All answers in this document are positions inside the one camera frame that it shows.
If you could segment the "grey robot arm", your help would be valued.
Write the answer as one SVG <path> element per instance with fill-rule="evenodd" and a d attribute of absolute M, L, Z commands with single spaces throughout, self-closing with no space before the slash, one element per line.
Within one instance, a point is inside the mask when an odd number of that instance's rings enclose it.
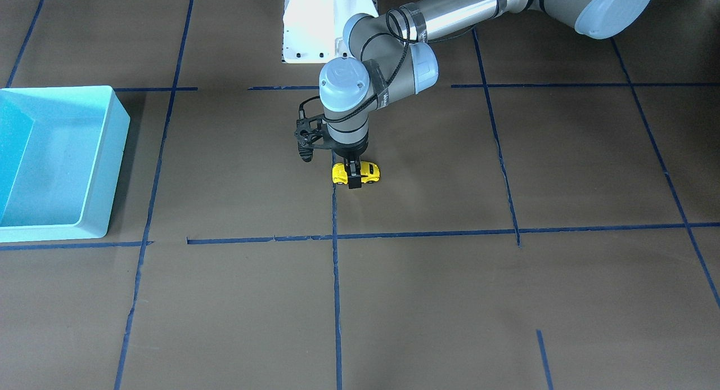
<path fill-rule="evenodd" d="M 368 118 L 432 87 L 439 64 L 432 43 L 449 41 L 473 26 L 506 13 L 542 11 L 576 33 L 607 39 L 633 23 L 651 0 L 421 0 L 381 16 L 353 15 L 342 40 L 347 56 L 327 62 L 319 73 L 322 114 L 306 119 L 299 110 L 296 140 L 301 159 L 330 150 L 341 159 L 332 181 L 357 189 L 380 179 L 376 164 L 363 161 Z"/>

